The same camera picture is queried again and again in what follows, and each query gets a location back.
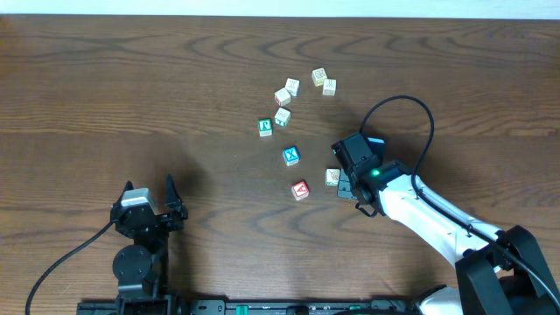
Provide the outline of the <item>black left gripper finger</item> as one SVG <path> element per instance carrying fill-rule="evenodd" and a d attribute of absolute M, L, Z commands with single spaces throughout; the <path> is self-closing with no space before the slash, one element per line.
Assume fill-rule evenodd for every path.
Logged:
<path fill-rule="evenodd" d="M 171 209 L 173 213 L 177 214 L 182 221 L 188 219 L 188 210 L 185 203 L 180 198 L 179 193 L 177 192 L 171 174 L 168 174 L 166 177 L 165 204 L 169 209 Z"/>
<path fill-rule="evenodd" d="M 133 190 L 133 189 L 134 189 L 134 186 L 133 186 L 132 182 L 128 180 L 128 181 L 126 182 L 126 184 L 125 184 L 123 190 L 122 190 L 122 193 L 120 194 L 119 198 L 118 198 L 117 201 L 114 203 L 114 205 L 115 205 L 115 206 L 120 206 L 120 205 L 122 204 L 123 195 L 124 195 L 127 191 L 130 191 L 130 190 Z"/>

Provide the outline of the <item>engraved number wooden block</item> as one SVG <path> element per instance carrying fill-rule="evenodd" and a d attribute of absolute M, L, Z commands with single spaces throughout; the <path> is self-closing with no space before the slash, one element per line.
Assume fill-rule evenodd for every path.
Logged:
<path fill-rule="evenodd" d="M 327 186 L 337 186 L 340 182 L 340 169 L 328 168 L 325 170 L 325 184 Z"/>

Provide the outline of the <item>red A wooden block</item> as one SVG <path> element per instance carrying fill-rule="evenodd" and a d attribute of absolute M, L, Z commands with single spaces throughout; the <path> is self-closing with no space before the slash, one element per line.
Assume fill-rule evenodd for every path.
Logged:
<path fill-rule="evenodd" d="M 291 192 L 296 200 L 302 200 L 309 196 L 309 187 L 304 181 L 291 186 Z"/>

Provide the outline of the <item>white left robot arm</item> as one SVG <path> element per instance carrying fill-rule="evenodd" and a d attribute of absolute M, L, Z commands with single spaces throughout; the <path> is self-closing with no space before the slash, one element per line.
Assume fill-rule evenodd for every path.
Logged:
<path fill-rule="evenodd" d="M 127 300 L 156 299 L 168 291 L 168 239 L 180 231 L 188 212 L 172 176 L 165 182 L 167 213 L 156 214 L 150 190 L 127 182 L 110 211 L 115 231 L 133 243 L 121 249 L 113 261 L 119 297 Z"/>

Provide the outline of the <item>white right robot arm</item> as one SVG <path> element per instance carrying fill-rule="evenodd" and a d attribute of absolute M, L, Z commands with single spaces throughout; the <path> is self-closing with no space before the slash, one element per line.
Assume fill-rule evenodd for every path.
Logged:
<path fill-rule="evenodd" d="M 557 314 L 559 289 L 536 238 L 504 231 L 463 212 L 398 161 L 343 157 L 358 208 L 373 208 L 431 245 L 454 269 L 457 287 L 421 298 L 421 314 Z"/>

